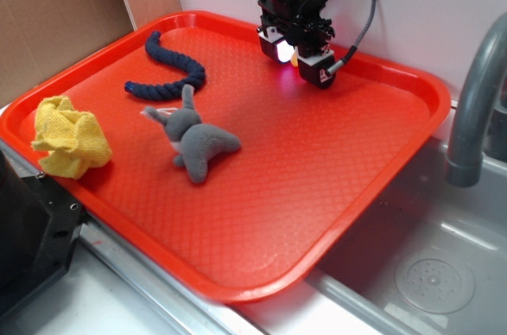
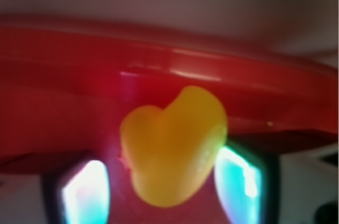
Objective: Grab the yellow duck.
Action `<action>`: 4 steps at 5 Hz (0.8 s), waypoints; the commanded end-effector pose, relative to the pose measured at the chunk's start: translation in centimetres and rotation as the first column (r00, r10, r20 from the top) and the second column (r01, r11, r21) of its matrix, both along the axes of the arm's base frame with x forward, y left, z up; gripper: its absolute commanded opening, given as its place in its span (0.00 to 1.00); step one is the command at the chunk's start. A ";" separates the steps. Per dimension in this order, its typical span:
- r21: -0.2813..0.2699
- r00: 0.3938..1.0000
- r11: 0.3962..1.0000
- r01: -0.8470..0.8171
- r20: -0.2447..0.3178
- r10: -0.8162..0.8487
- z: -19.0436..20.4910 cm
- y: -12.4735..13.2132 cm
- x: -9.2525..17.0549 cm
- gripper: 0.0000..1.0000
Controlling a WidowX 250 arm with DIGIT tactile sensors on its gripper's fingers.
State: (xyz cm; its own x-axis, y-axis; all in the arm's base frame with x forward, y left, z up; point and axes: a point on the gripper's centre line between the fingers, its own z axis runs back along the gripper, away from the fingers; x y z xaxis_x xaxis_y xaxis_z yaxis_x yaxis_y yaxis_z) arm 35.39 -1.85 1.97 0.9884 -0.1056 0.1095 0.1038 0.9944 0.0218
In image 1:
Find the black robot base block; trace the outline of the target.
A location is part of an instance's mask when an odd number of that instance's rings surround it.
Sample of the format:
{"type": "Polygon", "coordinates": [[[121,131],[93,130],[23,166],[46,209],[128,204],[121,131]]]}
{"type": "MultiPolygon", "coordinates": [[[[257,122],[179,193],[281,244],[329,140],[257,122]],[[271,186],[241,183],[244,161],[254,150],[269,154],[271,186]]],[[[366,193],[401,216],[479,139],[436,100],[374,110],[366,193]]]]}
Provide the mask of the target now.
{"type": "Polygon", "coordinates": [[[83,215],[53,178],[20,177],[1,155],[1,319],[68,272],[83,215]]]}

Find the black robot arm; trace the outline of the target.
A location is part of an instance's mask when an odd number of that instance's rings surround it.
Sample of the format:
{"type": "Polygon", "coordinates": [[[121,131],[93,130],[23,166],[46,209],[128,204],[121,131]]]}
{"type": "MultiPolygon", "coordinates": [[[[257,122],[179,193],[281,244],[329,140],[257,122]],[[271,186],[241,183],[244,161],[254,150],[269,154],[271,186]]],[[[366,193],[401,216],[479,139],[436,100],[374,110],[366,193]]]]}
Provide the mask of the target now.
{"type": "Polygon", "coordinates": [[[330,40],[332,21],[321,16],[328,0],[258,0],[261,24],[257,28],[262,52],[284,64],[297,61],[299,76],[320,89],[335,79],[328,69],[334,64],[330,40]]]}

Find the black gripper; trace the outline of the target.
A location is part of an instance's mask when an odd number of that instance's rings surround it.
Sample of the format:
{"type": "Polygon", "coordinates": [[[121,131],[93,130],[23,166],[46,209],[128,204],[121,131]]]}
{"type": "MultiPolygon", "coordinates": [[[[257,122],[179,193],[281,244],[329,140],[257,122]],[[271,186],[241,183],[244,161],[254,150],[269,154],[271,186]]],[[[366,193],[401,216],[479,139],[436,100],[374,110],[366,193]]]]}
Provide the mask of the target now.
{"type": "Polygon", "coordinates": [[[261,8],[261,27],[257,29],[257,34],[262,52],[270,59],[285,64],[291,61],[297,47],[299,76],[319,89],[329,88],[336,78],[335,74],[328,72],[335,64],[334,51],[326,51],[335,33],[332,21],[321,17],[327,1],[257,2],[261,8]]]}

